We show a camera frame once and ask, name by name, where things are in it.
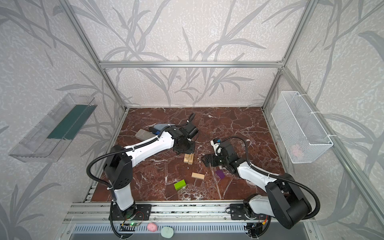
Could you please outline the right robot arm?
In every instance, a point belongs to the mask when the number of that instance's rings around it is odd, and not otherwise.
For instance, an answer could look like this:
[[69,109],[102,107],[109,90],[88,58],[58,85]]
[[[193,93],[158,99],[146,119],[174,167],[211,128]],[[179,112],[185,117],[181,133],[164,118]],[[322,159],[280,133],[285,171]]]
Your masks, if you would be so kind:
[[[320,203],[315,193],[296,182],[289,174],[275,175],[240,158],[228,141],[213,139],[214,153],[202,157],[206,167],[224,167],[231,174],[261,188],[266,196],[250,195],[242,205],[232,205],[233,220],[256,220],[260,216],[275,218],[286,229],[291,229],[301,220],[310,219],[319,212]],[[303,191],[316,200],[312,208]]]

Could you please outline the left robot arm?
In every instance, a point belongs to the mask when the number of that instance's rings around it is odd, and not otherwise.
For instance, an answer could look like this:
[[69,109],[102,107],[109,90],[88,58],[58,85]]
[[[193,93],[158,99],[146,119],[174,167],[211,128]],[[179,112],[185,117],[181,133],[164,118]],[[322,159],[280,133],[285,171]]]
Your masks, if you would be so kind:
[[196,142],[193,138],[198,128],[188,121],[183,125],[166,124],[154,137],[138,144],[114,146],[107,156],[104,172],[108,178],[113,201],[122,212],[131,210],[135,200],[131,191],[133,169],[141,162],[162,151],[172,149],[178,154],[193,154]]

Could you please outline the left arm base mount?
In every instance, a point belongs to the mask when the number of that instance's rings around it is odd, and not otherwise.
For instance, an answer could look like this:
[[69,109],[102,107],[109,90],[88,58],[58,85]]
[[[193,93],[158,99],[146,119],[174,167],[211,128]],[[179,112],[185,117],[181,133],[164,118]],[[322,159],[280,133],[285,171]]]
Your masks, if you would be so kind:
[[152,210],[151,204],[133,204],[126,210],[120,210],[117,204],[113,204],[109,220],[112,221],[148,221]]

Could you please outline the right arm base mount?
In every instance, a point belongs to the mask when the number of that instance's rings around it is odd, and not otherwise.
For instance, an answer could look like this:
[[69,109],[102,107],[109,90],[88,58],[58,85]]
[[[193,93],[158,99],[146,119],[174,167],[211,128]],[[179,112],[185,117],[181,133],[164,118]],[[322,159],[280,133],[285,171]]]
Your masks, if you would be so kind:
[[225,209],[225,212],[230,215],[231,220],[264,221],[268,219],[268,216],[265,214],[251,213],[248,208],[244,207],[244,204],[230,204],[230,206]]

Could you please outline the purple block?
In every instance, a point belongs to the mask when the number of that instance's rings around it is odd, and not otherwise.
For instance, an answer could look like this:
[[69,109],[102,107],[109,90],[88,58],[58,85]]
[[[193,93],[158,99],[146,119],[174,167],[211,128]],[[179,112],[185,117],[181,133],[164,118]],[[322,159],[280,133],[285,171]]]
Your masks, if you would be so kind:
[[215,173],[219,177],[220,180],[222,180],[222,179],[224,179],[226,177],[224,172],[222,170],[220,170],[220,169],[216,170]]

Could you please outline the green block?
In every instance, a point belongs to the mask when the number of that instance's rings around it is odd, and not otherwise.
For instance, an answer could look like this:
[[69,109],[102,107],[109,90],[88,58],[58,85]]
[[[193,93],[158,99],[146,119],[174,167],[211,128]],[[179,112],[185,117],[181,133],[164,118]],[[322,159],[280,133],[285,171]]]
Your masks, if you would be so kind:
[[184,188],[186,185],[187,184],[186,184],[185,180],[181,180],[181,181],[174,184],[174,188],[176,191],[178,191],[178,190]]

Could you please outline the wood block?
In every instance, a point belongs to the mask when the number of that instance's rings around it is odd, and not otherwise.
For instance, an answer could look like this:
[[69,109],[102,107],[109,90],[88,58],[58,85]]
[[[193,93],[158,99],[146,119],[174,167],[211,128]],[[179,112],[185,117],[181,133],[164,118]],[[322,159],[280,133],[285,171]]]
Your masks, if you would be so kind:
[[190,154],[185,154],[184,156],[184,163],[190,163],[191,155]]
[[192,165],[194,160],[194,154],[187,155],[187,159],[188,159],[188,164]]
[[192,178],[204,180],[205,179],[205,175],[198,174],[198,173],[192,173]]

